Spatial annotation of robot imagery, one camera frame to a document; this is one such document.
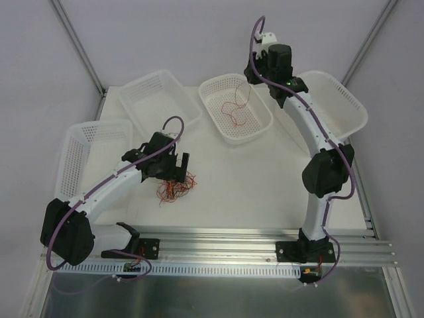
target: orange wire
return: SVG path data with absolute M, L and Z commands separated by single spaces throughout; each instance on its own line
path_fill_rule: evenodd
M 237 122 L 237 118 L 233 115 L 234 111 L 237 111 L 237 110 L 239 110 L 239 109 L 243 109 L 243 108 L 245 108 L 245 107 L 246 107 L 246 105 L 247 105 L 247 103 L 249 102 L 249 99 L 250 99 L 250 90 L 252 89 L 252 87 L 249 85 L 249 93 L 248 93 L 248 97 L 247 97 L 246 103 L 243 103 L 243 104 L 238 104 L 238 103 L 237 103 L 237 90 L 239 89 L 239 87 L 240 87 L 243 83 L 244 83 L 244 82 L 242 81 L 242 82 L 240 82 L 240 83 L 236 86 L 236 89 L 235 89 L 235 92 L 234 92 L 234 102 L 232 102 L 232 101 L 226 101 L 226 102 L 224 102 L 224 103 L 222 104 L 222 106 L 221 106 L 221 112 L 222 112 L 222 114 L 224 114 L 224 115 L 228 115 L 228 116 L 230 117 L 231 121 L 233 122 L 233 124 L 235 125 L 235 127 L 237 127 L 237 126 L 243 126 L 243 125 L 244 125 L 244 124 L 246 124 L 246 122 L 247 122 L 247 118 L 245 117 L 245 118 L 244 118 L 244 122 L 243 122 L 243 123 L 238 123 L 238 122 Z M 230 113 L 226 113 L 226 112 L 224 112 L 224 105 L 226 105 L 226 104 L 235 105 L 236 107 L 235 107 L 235 108 L 233 108 L 233 110 L 232 110 Z
M 189 190 L 193 189 L 197 182 L 195 176 L 187 171 L 185 182 L 163 181 L 156 191 L 156 195 L 160 199 L 160 203 L 172 203 L 179 197 L 185 196 Z

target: black bracket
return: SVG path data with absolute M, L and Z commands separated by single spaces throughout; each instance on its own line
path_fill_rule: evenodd
M 159 257 L 159 243 L 158 238 L 140 238 L 141 256 L 148 260 L 157 260 Z
M 133 255 L 141 255 L 148 260 L 157 260 L 159 258 L 159 245 L 160 240 L 158 238 L 140 238 L 140 233 L 129 225 L 118 222 L 117 225 L 126 229 L 130 235 L 130 241 L 128 245 L 121 250 Z M 104 250 L 101 253 L 102 258 L 118 258 L 118 259 L 131 259 L 122 254 L 113 252 L 112 250 Z
M 281 241 L 276 243 L 277 262 L 300 262 L 300 263 L 319 263 L 320 255 L 322 263 L 335 263 L 336 257 L 334 247 L 331 242 L 327 242 L 320 251 L 305 255 L 303 260 L 294 260 L 288 255 L 293 254 L 298 249 L 297 241 Z

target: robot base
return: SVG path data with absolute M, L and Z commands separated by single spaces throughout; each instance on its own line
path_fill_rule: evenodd
M 329 238 L 308 240 L 302 229 L 297 241 L 281 241 L 276 243 L 278 262 L 297 263 L 335 263 L 334 247 Z

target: metal frame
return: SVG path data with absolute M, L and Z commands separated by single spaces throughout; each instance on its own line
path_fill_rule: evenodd
M 84 64 L 93 84 L 98 90 L 101 101 L 97 107 L 95 120 L 103 109 L 107 90 L 97 76 L 60 0 L 49 0 L 74 45 L 81 62 Z M 355 56 L 342 83 L 348 85 L 358 66 L 366 55 L 370 45 L 387 21 L 399 0 L 388 0 L 364 43 Z M 406 292 L 398 261 L 391 242 L 378 240 L 372 210 L 366 198 L 357 163 L 353 170 L 357 178 L 357 190 L 360 198 L 367 230 L 334 230 L 331 234 L 341 243 L 341 261 L 339 266 L 382 267 L 386 277 L 392 303 L 398 317 L 416 317 L 409 296 Z M 248 264 L 277 266 L 275 242 L 278 240 L 295 240 L 297 230 L 244 230 L 244 229 L 169 229 L 162 227 L 137 227 L 143 237 L 161 240 L 161 263 L 172 264 Z M 33 286 L 32 297 L 27 300 L 25 317 L 38 317 L 47 294 L 52 273 L 44 263 L 45 251 L 38 264 L 38 281 Z M 99 256 L 88 259 L 91 262 L 106 262 Z
M 78 35 L 72 26 L 71 21 L 69 20 L 68 15 L 66 14 L 65 8 L 60 2 L 60 0 L 49 0 L 54 12 L 59 18 L 60 23 L 64 27 L 64 30 L 66 34 L 68 35 L 72 45 L 75 48 L 75 51 L 77 52 L 85 70 L 87 71 L 90 79 L 92 80 L 95 88 L 99 92 L 99 94 L 103 97 L 106 90 L 103 87 L 103 85 L 100 82 L 99 76 L 97 76 L 96 71 L 94 70 L 93 64 L 91 63 L 90 59 L 88 58 L 87 53 L 85 52 L 84 47 L 81 44 L 80 39 L 78 38 Z
M 362 43 L 361 47 L 359 48 L 358 53 L 356 53 L 356 56 L 354 57 L 352 63 L 349 66 L 349 69 L 346 72 L 346 75 L 344 75 L 344 78 L 342 79 L 342 84 L 344 86 L 347 86 L 352 79 L 352 76 L 356 73 L 361 61 L 364 59 L 366 53 L 368 52 L 369 48 L 371 47 L 371 44 L 376 39 L 378 33 L 382 29 L 383 25 L 386 23 L 388 17 L 393 12 L 396 5 L 399 3 L 399 0 L 388 0 L 387 3 L 384 5 L 384 8 L 380 12 L 380 15 L 378 16 L 376 22 L 372 26 L 370 32 L 367 34 L 365 41 Z

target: white plastic basket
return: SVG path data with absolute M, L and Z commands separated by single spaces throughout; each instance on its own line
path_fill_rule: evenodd
M 199 105 L 187 96 L 168 70 L 160 70 L 126 84 L 119 92 L 119 100 L 146 140 L 150 140 L 165 120 L 173 115 L 180 116 L 188 130 L 201 117 Z M 171 121 L 167 130 L 178 133 L 180 123 Z
M 243 75 L 227 74 L 205 81 L 199 87 L 199 95 L 218 131 L 229 144 L 242 144 L 257 138 L 274 121 L 262 98 Z M 247 102 L 245 107 L 237 110 L 237 117 L 243 125 L 236 126 L 231 117 L 222 112 L 225 102 L 235 101 L 239 105 Z
M 55 196 L 66 201 L 89 191 L 133 145 L 130 121 L 89 121 L 70 127 L 60 157 Z
M 309 88 L 309 93 L 316 102 L 314 109 L 340 141 L 345 141 L 365 126 L 368 121 L 365 107 L 333 76 L 321 71 L 308 71 L 298 77 Z M 306 142 L 295 123 L 277 104 L 274 114 L 297 145 L 309 154 Z

